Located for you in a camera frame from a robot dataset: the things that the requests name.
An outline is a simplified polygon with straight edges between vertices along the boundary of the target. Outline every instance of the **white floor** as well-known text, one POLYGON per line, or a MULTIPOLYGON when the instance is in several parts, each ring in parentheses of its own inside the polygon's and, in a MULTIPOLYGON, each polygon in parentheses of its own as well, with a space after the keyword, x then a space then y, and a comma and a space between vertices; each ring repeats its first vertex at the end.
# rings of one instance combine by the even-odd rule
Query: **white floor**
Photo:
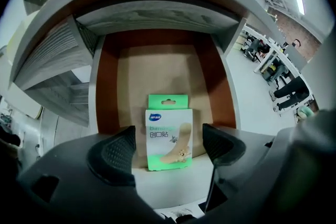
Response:
POLYGON ((44 108, 41 115, 40 134, 43 142, 41 153, 46 154, 54 146, 90 135, 90 129, 68 121, 44 108))
POLYGON ((226 61, 236 89, 241 130, 277 135, 281 129, 295 126, 293 112, 280 116, 273 111, 273 102, 268 93, 271 87, 261 73, 253 72, 259 62, 250 61, 242 51, 236 49, 230 51, 226 61))

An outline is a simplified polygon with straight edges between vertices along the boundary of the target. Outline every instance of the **brown wood panel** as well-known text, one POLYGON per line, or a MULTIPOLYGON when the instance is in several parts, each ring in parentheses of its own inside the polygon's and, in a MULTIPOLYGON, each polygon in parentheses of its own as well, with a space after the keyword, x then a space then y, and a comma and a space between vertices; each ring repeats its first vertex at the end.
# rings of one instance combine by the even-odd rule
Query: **brown wood panel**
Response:
POLYGON ((210 35, 200 35, 195 42, 210 99, 215 125, 236 128, 231 90, 221 57, 210 35))
MULTIPOLYGON (((121 56, 123 58, 139 55, 149 56, 158 54, 158 45, 169 45, 170 48, 166 50, 167 54, 181 54, 185 50, 172 49, 172 45, 193 45, 195 47, 211 105, 213 123, 236 127, 235 112, 226 72, 211 36, 183 30, 147 29, 125 31, 106 36, 99 62, 96 87, 96 111, 99 132, 113 133, 120 127, 120 111, 117 101, 118 74, 127 76, 127 70, 119 70, 118 72, 120 51, 140 47, 138 50, 124 51, 121 56), (146 46, 153 46, 153 49, 146 48, 146 46)), ((188 67, 188 71, 191 76, 195 73, 194 64, 188 67)), ((124 90, 133 91, 129 87, 125 87, 124 90)), ((128 120, 128 116, 122 116, 123 123, 128 122, 128 120)))
POLYGON ((120 50, 113 35, 106 36, 102 47, 96 84, 98 132, 112 134, 120 128, 117 103, 117 75, 120 50))

